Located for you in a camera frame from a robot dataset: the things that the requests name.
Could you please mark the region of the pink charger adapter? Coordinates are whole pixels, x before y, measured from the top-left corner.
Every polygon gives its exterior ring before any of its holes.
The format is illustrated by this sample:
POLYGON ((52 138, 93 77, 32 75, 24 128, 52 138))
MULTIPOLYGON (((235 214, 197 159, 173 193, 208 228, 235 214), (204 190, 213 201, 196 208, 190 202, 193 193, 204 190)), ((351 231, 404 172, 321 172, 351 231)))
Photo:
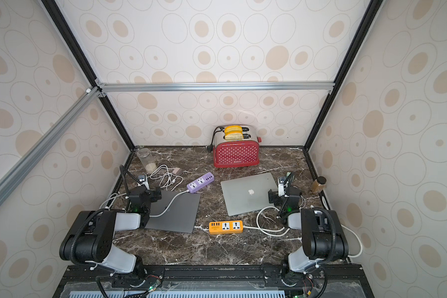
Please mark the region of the pink charger adapter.
POLYGON ((180 176, 183 170, 181 168, 174 168, 172 174, 180 176))

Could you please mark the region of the silver apple laptop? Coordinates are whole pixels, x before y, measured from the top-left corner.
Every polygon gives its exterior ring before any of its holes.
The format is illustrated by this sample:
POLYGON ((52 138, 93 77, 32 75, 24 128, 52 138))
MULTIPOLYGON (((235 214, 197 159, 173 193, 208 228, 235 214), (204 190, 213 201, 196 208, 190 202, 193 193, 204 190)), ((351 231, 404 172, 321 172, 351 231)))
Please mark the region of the silver apple laptop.
POLYGON ((221 188, 229 216, 260 211, 270 206, 268 191, 278 190, 271 173, 222 181, 221 188))

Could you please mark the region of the orange power strip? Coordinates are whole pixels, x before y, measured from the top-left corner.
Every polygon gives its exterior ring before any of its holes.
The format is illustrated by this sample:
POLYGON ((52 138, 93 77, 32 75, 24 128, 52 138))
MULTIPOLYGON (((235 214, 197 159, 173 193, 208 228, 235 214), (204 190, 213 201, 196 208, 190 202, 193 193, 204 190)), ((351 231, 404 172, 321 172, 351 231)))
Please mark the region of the orange power strip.
POLYGON ((209 233, 211 235, 223 235, 242 233, 243 223, 242 221, 218 221, 211 222, 209 224, 209 233))

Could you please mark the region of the purple power strip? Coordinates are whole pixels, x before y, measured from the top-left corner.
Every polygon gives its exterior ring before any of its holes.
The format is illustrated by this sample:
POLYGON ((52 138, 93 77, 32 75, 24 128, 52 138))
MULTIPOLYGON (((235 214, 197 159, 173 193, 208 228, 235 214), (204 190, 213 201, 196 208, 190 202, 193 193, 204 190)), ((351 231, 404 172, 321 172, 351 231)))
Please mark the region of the purple power strip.
POLYGON ((202 175, 198 179, 194 180, 193 182, 189 183, 186 187, 190 193, 195 193, 214 182, 214 180, 214 175, 211 172, 208 172, 205 175, 202 175))

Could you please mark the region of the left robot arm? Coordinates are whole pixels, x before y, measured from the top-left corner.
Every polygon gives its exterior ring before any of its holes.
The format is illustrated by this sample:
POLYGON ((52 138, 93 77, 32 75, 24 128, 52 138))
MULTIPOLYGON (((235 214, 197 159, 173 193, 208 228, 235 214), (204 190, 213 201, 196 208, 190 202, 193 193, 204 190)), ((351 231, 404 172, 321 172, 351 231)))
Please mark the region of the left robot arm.
POLYGON ((113 239, 116 232, 146 227, 151 204, 161 199, 161 189, 139 186, 128 191, 127 197, 126 211, 81 211, 60 245, 60 258, 75 265, 100 266, 117 274, 145 277, 142 259, 115 246, 113 239))

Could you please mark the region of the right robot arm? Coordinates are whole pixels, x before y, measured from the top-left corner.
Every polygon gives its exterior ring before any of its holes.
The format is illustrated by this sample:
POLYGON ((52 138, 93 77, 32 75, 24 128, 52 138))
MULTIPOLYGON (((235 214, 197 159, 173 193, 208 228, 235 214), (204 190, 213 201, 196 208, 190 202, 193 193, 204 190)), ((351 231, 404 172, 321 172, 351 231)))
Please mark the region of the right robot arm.
POLYGON ((277 208, 277 218, 285 228, 301 231, 301 246, 284 263, 287 271, 310 273, 324 264, 349 257, 349 244, 335 211, 301 208, 302 192, 289 185, 269 190, 268 201, 277 208))

